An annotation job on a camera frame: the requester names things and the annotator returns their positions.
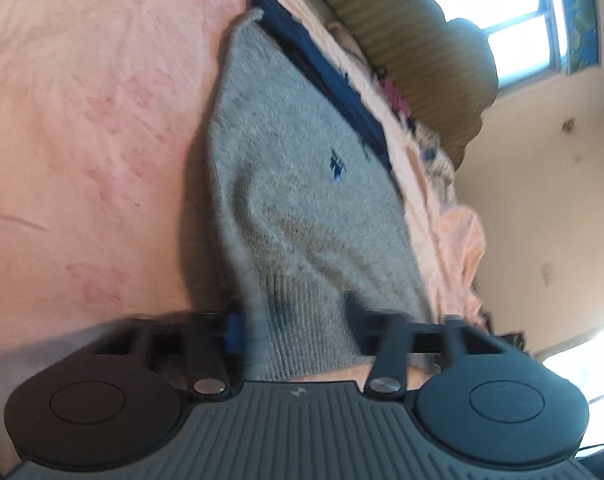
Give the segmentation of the pile of clothes and bedding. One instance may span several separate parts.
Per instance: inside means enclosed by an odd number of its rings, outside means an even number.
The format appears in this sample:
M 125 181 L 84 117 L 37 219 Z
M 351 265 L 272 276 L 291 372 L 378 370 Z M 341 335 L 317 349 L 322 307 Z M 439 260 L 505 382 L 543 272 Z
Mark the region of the pile of clothes and bedding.
M 442 150 L 441 136 L 429 129 L 413 116 L 411 108 L 401 91 L 393 84 L 383 67 L 371 65 L 355 38 L 339 22 L 329 22 L 326 29 L 333 39 L 352 58 L 368 76 L 373 88 L 387 103 L 397 122 L 401 125 L 403 136 L 415 141 L 419 148 L 424 172 L 437 198 L 443 204 L 456 204 L 455 170 L 451 159 Z

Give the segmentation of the floral blue curtain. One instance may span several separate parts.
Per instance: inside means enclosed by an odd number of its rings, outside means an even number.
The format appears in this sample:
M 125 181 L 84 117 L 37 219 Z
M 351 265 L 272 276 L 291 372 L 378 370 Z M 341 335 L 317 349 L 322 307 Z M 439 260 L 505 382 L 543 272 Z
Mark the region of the floral blue curtain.
M 561 0 L 568 40 L 568 72 L 600 64 L 597 0 Z

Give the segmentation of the pink bed sheet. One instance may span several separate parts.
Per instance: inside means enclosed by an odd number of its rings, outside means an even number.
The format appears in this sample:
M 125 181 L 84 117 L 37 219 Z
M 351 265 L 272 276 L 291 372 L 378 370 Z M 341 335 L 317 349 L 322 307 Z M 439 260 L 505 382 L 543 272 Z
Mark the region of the pink bed sheet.
M 417 145 L 304 0 L 279 0 L 389 142 L 429 313 L 480 318 L 478 215 L 446 207 Z M 224 307 L 206 127 L 247 0 L 0 0 L 0 476 L 26 378 L 121 318 Z

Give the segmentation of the olive upholstered headboard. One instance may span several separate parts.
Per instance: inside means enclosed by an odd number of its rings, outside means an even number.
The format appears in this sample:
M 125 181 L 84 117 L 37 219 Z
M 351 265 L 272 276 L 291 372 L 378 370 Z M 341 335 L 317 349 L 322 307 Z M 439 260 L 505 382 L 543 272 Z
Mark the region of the olive upholstered headboard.
M 363 50 L 387 71 L 419 122 L 439 133 L 455 168 L 496 100 L 498 76 L 485 32 L 434 0 L 323 0 Z

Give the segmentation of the bright window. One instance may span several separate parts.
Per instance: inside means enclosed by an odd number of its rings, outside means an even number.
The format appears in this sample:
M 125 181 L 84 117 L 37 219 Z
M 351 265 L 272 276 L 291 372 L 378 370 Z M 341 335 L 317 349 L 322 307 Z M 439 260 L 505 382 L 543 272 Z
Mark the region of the bright window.
M 500 87 L 560 70 L 566 42 L 558 35 L 554 0 L 434 1 L 446 21 L 460 18 L 483 32 Z

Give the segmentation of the grey and navy knit sweater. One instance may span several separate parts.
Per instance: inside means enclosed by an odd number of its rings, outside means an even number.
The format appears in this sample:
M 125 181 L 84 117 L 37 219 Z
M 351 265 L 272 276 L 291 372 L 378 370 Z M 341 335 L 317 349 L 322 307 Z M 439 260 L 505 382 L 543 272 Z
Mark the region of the grey and navy knit sweater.
M 383 128 L 278 0 L 251 0 L 232 29 L 209 150 L 247 378 L 362 384 L 347 292 L 432 321 Z

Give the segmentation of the white wall socket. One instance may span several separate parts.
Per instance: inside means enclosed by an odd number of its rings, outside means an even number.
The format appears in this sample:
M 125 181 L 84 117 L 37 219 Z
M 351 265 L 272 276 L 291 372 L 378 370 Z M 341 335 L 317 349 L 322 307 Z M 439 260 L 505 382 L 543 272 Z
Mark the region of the white wall socket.
M 554 281 L 554 266 L 551 262 L 546 262 L 541 267 L 541 276 L 543 283 L 546 287 L 548 287 Z

